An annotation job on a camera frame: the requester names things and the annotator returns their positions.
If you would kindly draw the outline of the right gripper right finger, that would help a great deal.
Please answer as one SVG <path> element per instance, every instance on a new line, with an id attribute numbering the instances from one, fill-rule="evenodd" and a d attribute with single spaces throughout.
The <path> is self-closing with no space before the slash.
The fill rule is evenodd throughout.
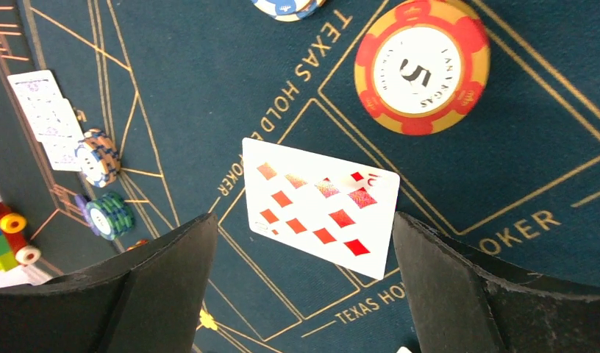
<path id="1" fill-rule="evenodd" d="M 423 352 L 600 352 L 600 288 L 518 267 L 403 212 L 392 238 Z"/>

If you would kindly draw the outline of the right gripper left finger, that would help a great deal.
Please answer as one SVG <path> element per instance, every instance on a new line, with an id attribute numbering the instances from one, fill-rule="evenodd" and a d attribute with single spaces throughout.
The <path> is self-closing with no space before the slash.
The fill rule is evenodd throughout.
<path id="1" fill-rule="evenodd" d="M 190 352 L 217 222 L 204 214 L 42 285 L 0 288 L 0 352 Z"/>

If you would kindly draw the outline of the teal chips seat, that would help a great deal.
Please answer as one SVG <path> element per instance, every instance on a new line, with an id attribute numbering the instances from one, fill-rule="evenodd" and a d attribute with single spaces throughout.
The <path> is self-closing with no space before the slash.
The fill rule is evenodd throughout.
<path id="1" fill-rule="evenodd" d="M 116 192 L 85 202 L 84 210 L 93 232 L 105 240 L 116 240 L 135 227 L 133 212 Z"/>

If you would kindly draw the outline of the purple small blind button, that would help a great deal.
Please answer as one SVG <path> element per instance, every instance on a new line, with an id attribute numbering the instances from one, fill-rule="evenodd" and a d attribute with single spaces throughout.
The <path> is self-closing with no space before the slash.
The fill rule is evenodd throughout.
<path id="1" fill-rule="evenodd" d="M 90 213 L 87 211 L 87 203 L 88 203 L 88 198 L 85 195 L 82 194 L 76 194 L 74 196 L 74 200 L 76 202 L 77 207 L 79 208 L 81 214 L 84 217 L 84 220 L 86 221 L 87 225 L 90 227 L 90 225 L 92 224 L 92 221 L 90 219 Z"/>

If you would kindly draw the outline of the ten of diamonds card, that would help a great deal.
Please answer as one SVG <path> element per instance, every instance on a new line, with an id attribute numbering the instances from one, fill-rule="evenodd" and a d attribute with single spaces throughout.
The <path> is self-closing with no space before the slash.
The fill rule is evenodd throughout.
<path id="1" fill-rule="evenodd" d="M 253 232 L 384 278 L 399 175 L 253 138 L 244 138 L 242 148 Z"/>

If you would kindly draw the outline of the pink chips seat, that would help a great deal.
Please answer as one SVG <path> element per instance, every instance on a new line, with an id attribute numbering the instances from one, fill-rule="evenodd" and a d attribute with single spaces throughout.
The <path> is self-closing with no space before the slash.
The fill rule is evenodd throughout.
<path id="1" fill-rule="evenodd" d="M 300 21 L 312 15 L 325 0 L 252 0 L 261 12 L 277 21 Z"/>
<path id="2" fill-rule="evenodd" d="M 119 153 L 113 141 L 100 129 L 90 129 L 78 141 L 74 155 L 88 183 L 104 188 L 118 178 L 121 169 Z"/>

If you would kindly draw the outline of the orange chips seat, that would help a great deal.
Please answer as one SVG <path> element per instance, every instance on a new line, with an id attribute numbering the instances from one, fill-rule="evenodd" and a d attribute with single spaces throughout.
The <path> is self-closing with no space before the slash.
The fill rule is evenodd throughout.
<path id="1" fill-rule="evenodd" d="M 148 239 L 141 239 L 141 240 L 138 240 L 138 241 L 137 241 L 136 243 L 134 243 L 133 245 L 131 245 L 131 246 L 127 247 L 127 248 L 126 248 L 126 250 L 127 250 L 127 251 L 131 251 L 131 250 L 133 250 L 133 249 L 136 249 L 136 248 L 137 248 L 137 247 L 139 247 L 139 246 L 143 246 L 143 245 L 147 244 L 148 242 L 149 242 L 149 240 L 148 240 Z"/>
<path id="2" fill-rule="evenodd" d="M 431 135 L 474 108 L 490 73 L 481 18 L 464 1 L 405 1 L 382 15 L 354 60 L 369 115 L 403 135 Z"/>

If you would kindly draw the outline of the dealt card seat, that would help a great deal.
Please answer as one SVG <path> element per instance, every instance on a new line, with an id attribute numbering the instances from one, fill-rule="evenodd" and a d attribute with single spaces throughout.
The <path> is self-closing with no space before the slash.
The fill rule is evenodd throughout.
<path id="1" fill-rule="evenodd" d="M 63 95 L 50 70 L 10 74 L 10 87 L 37 141 L 62 137 L 59 105 Z"/>

